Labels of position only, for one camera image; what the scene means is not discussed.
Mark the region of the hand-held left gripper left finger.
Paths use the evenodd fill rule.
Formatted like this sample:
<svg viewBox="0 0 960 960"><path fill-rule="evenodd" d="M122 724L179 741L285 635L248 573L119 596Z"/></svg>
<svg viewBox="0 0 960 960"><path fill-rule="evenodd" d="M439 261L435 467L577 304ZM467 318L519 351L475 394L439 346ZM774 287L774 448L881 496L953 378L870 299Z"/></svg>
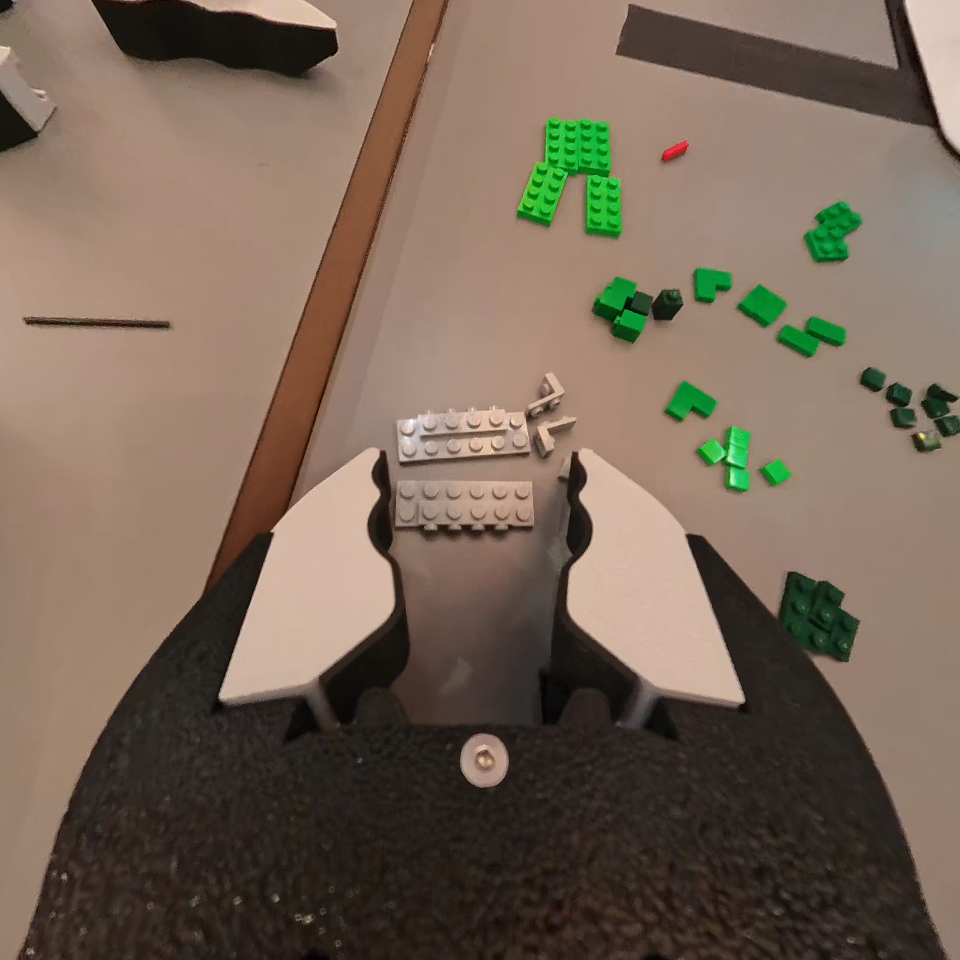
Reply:
<svg viewBox="0 0 960 960"><path fill-rule="evenodd" d="M389 690L411 641L391 555L389 465L364 449L275 524L218 694L228 707L301 700L320 729Z"/></svg>

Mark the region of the grey studded plate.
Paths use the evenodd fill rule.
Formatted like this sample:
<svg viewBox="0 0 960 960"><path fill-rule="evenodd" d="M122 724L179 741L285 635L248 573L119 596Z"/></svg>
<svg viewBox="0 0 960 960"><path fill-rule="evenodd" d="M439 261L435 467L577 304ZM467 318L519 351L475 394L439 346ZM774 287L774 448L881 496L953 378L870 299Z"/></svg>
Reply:
<svg viewBox="0 0 960 960"><path fill-rule="evenodd" d="M525 414L493 406L426 412L396 422L402 466L522 456L532 451Z"/></svg>
<svg viewBox="0 0 960 960"><path fill-rule="evenodd" d="M395 485L394 529L503 533L534 526L529 481L417 479Z"/></svg>

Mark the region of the grey stacked studded plate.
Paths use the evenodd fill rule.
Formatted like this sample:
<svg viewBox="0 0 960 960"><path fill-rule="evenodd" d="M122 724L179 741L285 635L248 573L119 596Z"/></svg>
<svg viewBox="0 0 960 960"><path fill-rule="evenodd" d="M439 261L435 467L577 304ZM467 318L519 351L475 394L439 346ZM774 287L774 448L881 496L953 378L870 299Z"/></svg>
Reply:
<svg viewBox="0 0 960 960"><path fill-rule="evenodd" d="M522 456L532 451L525 414L493 406L426 412L396 422L402 466Z"/></svg>

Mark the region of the thin dark strip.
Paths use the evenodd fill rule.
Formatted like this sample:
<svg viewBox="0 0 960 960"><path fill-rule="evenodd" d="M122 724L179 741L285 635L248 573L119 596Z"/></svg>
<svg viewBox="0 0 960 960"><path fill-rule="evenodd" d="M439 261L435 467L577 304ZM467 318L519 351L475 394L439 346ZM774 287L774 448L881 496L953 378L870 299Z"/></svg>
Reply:
<svg viewBox="0 0 960 960"><path fill-rule="evenodd" d="M29 327L50 329L90 330L172 330L173 324L158 318L86 318L25 316L23 323Z"/></svg>

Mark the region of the grey desk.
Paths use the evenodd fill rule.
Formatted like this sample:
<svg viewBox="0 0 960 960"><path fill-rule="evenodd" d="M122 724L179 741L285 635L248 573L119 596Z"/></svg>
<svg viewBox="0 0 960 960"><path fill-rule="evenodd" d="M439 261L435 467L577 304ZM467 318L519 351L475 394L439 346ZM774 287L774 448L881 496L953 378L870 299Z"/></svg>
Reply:
<svg viewBox="0 0 960 960"><path fill-rule="evenodd" d="M366 260L294 497L369 447L400 469L395 423L519 410L544 373L575 416L536 454L435 473L529 478L533 533L399 534L413 643L398 683L415 722L530 723L560 563L558 473L593 449L704 536L772 611L787 570L827 579L861 621L848 664L816 658L898 811L942 945L958 958L958 438L921 453L866 367L915 392L958 391L958 164L935 130L617 54L628 2L450 2ZM549 226L517 216L551 117L610 126L619 237L585 232L587 174ZM688 152L662 153L682 140ZM845 201L845 261L804 234ZM696 268L728 271L713 303ZM634 343L595 316L615 277L672 320ZM763 284L787 307L738 310ZM810 358L777 342L810 317L846 329ZM682 381L708 418L665 413ZM750 490L697 450L749 430ZM792 477L769 486L760 468Z"/></svg>

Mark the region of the large green square plate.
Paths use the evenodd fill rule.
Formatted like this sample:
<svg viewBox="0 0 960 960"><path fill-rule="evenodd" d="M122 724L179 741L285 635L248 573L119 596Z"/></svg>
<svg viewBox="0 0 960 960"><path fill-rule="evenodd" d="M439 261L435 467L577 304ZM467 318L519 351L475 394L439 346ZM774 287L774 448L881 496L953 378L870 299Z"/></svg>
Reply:
<svg viewBox="0 0 960 960"><path fill-rule="evenodd" d="M609 177L612 171L610 124L588 118L549 118L545 124L543 162L570 175Z"/></svg>

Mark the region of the dark green plate stack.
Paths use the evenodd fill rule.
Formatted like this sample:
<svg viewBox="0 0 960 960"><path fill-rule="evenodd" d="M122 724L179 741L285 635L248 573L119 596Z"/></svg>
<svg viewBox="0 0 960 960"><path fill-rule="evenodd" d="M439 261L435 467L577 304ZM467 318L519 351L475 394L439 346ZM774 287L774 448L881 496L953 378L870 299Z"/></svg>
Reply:
<svg viewBox="0 0 960 960"><path fill-rule="evenodd" d="M845 593L827 580L788 571L777 620L803 649L846 663L860 620L843 609Z"/></svg>

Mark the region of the white rounded board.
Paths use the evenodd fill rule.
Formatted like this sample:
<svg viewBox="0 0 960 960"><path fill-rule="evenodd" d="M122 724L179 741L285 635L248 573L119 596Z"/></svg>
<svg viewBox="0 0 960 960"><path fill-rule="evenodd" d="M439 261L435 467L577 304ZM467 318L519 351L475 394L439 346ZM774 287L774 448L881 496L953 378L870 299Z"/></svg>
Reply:
<svg viewBox="0 0 960 960"><path fill-rule="evenodd" d="M959 155L959 2L904 1L903 6L939 132Z"/></svg>

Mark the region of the black tape strip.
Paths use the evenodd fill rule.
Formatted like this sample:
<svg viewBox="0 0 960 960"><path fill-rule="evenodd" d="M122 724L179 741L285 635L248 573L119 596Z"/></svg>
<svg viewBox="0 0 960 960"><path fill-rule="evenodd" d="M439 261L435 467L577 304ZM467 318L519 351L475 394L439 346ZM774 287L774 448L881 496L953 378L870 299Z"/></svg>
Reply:
<svg viewBox="0 0 960 960"><path fill-rule="evenodd" d="M935 128L904 2L882 3L895 66L630 5L616 54L859 114Z"/></svg>

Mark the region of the green two-by-four plate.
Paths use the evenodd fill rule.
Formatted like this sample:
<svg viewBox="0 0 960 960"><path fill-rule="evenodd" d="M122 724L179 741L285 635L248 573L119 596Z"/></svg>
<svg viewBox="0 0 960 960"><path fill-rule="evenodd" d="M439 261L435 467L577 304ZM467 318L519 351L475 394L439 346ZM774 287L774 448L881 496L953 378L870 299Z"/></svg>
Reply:
<svg viewBox="0 0 960 960"><path fill-rule="evenodd" d="M529 176L516 216L549 227L568 180L568 172L546 162L537 162Z"/></svg>
<svg viewBox="0 0 960 960"><path fill-rule="evenodd" d="M584 192L584 231L588 235L617 238L622 233L621 180L588 174Z"/></svg>

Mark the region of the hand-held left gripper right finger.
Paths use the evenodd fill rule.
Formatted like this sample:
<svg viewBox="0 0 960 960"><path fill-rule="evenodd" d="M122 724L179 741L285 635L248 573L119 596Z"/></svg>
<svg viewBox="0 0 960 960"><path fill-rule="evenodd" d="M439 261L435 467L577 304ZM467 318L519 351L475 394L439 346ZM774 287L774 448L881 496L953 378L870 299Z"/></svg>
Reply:
<svg viewBox="0 0 960 960"><path fill-rule="evenodd" d="M594 450L571 457L551 673L604 694L615 723L643 727L663 699L738 709L746 696L687 532Z"/></svg>

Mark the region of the green large square tile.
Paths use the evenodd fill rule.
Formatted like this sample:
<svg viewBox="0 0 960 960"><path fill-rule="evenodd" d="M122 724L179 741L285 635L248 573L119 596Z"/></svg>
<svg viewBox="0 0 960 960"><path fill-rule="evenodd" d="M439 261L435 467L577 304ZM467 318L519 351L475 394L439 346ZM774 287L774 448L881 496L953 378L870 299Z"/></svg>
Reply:
<svg viewBox="0 0 960 960"><path fill-rule="evenodd" d="M787 302L763 284L753 287L738 303L737 309L766 329L785 312Z"/></svg>

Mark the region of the pile of dark green tiles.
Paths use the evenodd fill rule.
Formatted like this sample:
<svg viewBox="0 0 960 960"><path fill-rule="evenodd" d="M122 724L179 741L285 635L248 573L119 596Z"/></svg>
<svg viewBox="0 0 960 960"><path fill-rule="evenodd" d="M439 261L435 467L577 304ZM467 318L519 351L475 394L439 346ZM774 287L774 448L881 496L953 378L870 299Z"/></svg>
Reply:
<svg viewBox="0 0 960 960"><path fill-rule="evenodd" d="M933 382L916 392L874 366L865 367L858 382L864 389L882 396L889 420L895 429L909 436L911 447L920 453L940 450L944 441L958 438L958 393Z"/></svg>

